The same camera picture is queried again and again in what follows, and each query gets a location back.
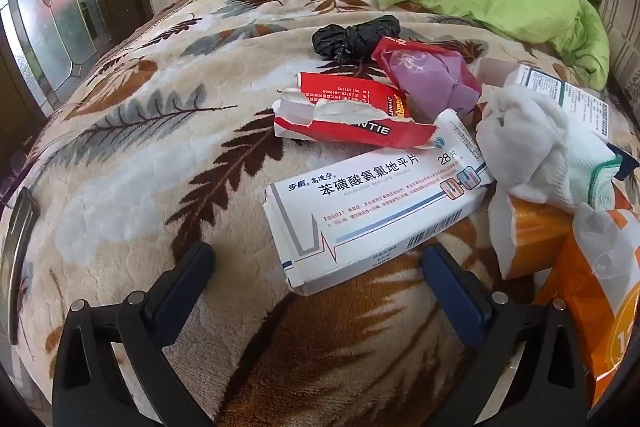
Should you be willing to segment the orange box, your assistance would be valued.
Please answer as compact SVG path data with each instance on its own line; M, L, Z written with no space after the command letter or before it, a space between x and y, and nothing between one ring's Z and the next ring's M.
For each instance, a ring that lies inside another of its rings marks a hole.
M583 205L571 215L498 188L488 206L501 276L544 272L534 303L567 304L591 375L592 404L622 365L639 308L639 213L620 190L614 195L612 210Z

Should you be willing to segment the white cotton glove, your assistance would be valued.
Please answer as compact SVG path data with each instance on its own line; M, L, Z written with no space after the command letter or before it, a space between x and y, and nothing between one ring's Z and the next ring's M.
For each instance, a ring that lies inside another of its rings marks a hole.
M519 84L497 89L476 142L491 176L516 198L570 213L582 204L615 207L622 158L548 95Z

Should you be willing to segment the white blue medicine box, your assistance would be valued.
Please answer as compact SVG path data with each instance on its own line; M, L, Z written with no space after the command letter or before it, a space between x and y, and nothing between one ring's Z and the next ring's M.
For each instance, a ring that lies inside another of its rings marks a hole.
M587 91L533 66L494 58L481 58L473 67L473 72L481 83L488 86L502 88L520 84L529 90L548 95L567 115L579 120L604 142L610 141L608 104Z

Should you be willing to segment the torn red carton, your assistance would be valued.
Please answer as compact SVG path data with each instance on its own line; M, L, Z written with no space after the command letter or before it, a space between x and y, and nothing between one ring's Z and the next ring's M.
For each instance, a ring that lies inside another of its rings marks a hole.
M318 72L301 72L272 110L274 133L295 140L407 150L428 147L437 130L415 121L405 95L387 83Z

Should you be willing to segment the black plastic bag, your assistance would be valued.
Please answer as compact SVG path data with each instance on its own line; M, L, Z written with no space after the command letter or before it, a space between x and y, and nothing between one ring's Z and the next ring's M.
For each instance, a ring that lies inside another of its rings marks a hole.
M370 60L378 43L384 37L400 36L399 20L391 15L377 17L368 22L340 26L331 24L317 30L311 37L314 52L337 63Z

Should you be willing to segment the black smartphone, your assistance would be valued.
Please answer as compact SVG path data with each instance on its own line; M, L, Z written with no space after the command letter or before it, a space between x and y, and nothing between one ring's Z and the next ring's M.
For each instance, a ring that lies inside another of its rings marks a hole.
M38 217L34 196L23 186L13 206L1 251L1 323L12 346L17 344L17 306L24 260Z

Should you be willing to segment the leaf pattern fleece blanket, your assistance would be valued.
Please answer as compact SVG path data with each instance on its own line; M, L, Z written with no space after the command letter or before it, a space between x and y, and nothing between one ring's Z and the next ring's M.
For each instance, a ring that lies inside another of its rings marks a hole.
M39 210L17 294L16 353L50 397L65 319L148 291L203 241L214 273L167 361L219 426L420 426L462 381L463 347L421 251L310 297L288 289L265 187L359 155L280 139L272 104L300 72L382 80L312 34L378 0L182 0L94 66L29 152Z

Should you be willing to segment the red purple crumpled wrapper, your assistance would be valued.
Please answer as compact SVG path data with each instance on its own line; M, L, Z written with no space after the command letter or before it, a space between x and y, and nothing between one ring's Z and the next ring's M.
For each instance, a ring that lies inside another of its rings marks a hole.
M457 51L383 37L372 58L428 120L435 120L445 109L463 117L472 112L482 94L482 85Z

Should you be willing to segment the striped floral cushion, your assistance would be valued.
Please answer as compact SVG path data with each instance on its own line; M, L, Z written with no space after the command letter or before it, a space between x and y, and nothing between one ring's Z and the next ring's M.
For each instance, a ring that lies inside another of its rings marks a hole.
M610 69L639 119L639 0L603 0L600 17L610 42Z

